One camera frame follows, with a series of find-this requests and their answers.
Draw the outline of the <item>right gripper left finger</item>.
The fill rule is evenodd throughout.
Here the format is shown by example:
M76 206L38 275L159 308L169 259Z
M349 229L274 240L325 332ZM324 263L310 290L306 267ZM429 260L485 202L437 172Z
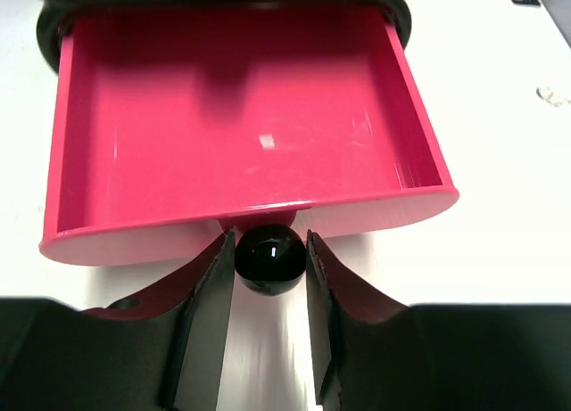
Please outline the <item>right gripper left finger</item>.
M1 301L4 410L213 410L234 287L235 237L106 308Z

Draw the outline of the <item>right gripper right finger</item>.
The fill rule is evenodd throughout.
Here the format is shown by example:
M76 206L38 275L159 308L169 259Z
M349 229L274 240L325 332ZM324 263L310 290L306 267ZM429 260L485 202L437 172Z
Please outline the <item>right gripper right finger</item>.
M569 306L406 306L351 271L314 232L306 275L324 409L569 409Z

